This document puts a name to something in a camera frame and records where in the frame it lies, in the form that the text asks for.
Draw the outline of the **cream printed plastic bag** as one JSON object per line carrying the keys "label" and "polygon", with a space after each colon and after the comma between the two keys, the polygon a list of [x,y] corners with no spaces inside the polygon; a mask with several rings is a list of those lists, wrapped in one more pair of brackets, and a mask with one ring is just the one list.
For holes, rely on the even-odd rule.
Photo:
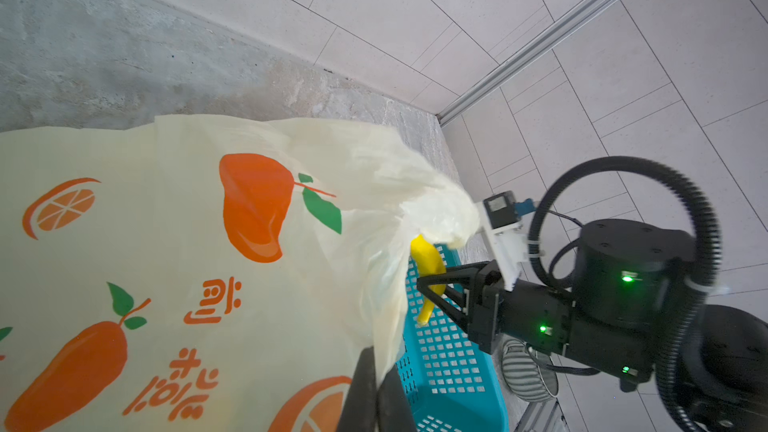
{"label": "cream printed plastic bag", "polygon": [[164,116],[1,136],[5,431],[336,431],[403,347],[461,186],[365,122]]}

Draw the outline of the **yellow banana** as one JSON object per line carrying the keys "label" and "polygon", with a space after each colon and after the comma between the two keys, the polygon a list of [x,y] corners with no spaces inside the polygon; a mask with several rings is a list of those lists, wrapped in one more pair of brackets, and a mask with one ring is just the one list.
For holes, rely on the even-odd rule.
{"label": "yellow banana", "polygon": [[[424,239],[422,235],[414,238],[410,243],[411,258],[415,262],[419,277],[442,275],[446,273],[446,266],[438,249]],[[435,304],[427,297],[424,298],[422,308],[417,316],[419,326],[429,323]]]}

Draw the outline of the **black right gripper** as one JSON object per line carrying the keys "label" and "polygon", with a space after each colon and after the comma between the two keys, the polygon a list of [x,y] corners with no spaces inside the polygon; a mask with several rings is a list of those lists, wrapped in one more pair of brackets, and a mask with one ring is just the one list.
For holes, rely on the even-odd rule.
{"label": "black right gripper", "polygon": [[420,277],[416,289],[423,299],[418,327],[427,327],[435,317],[445,319],[484,352],[505,335],[522,341],[525,349],[575,363],[550,368],[558,373],[605,373],[621,381],[648,381],[653,373],[648,332],[593,319],[543,285],[520,280],[507,291],[495,260]]}

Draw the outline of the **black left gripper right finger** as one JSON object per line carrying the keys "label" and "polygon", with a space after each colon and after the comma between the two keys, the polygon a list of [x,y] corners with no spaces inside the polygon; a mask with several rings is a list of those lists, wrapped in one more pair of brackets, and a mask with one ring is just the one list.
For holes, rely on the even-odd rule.
{"label": "black left gripper right finger", "polygon": [[386,374],[378,389],[376,421],[380,432],[417,431],[396,365]]}

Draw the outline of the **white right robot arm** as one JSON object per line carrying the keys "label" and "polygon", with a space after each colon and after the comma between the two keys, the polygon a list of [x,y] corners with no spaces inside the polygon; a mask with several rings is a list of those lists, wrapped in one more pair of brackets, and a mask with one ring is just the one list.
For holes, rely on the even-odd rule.
{"label": "white right robot arm", "polygon": [[[581,224],[568,243],[573,270],[557,278],[541,261],[541,230],[556,199],[582,178],[625,172],[665,186],[692,231],[606,218]],[[616,377],[624,392],[654,382],[684,431],[767,427],[767,325],[711,304],[721,233],[705,194],[682,173],[627,156],[593,159],[561,176],[518,233],[514,196],[479,206],[494,259],[421,273],[416,286],[486,353],[503,350],[518,395],[551,393],[561,374]]]}

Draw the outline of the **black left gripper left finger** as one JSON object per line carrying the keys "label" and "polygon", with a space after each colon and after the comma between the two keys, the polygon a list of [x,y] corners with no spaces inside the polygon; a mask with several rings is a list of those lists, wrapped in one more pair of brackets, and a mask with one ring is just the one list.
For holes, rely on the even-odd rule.
{"label": "black left gripper left finger", "polygon": [[377,428],[375,355],[372,347],[361,351],[342,408],[337,432],[372,432]]}

